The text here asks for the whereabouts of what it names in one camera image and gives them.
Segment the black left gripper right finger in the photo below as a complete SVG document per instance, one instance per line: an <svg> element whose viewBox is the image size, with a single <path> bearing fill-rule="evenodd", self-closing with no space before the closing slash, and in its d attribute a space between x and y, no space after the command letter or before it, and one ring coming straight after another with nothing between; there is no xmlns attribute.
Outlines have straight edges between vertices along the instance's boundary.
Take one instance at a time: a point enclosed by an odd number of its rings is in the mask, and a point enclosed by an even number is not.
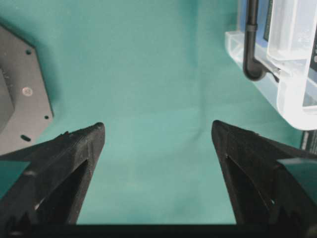
<svg viewBox="0 0 317 238"><path fill-rule="evenodd" d="M315 154L219 120L211 138L236 220L219 234L316 234Z"/></svg>

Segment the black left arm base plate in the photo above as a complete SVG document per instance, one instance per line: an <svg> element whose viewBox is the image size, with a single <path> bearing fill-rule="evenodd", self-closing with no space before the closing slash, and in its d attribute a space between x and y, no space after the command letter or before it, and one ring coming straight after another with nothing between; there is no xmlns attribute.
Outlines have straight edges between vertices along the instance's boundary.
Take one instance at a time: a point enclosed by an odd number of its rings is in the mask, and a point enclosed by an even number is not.
<svg viewBox="0 0 317 238"><path fill-rule="evenodd" d="M0 153L36 142L53 120L36 48L0 27Z"/></svg>

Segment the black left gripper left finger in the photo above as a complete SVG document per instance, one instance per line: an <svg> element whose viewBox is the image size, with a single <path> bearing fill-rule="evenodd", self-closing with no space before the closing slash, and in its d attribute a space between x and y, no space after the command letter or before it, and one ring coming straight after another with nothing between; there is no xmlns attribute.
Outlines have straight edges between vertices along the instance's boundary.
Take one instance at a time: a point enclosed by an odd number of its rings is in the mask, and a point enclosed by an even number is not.
<svg viewBox="0 0 317 238"><path fill-rule="evenodd" d="M75 224L105 141L105 125L98 122L1 155L1 161L28 166L0 200L0 233Z"/></svg>

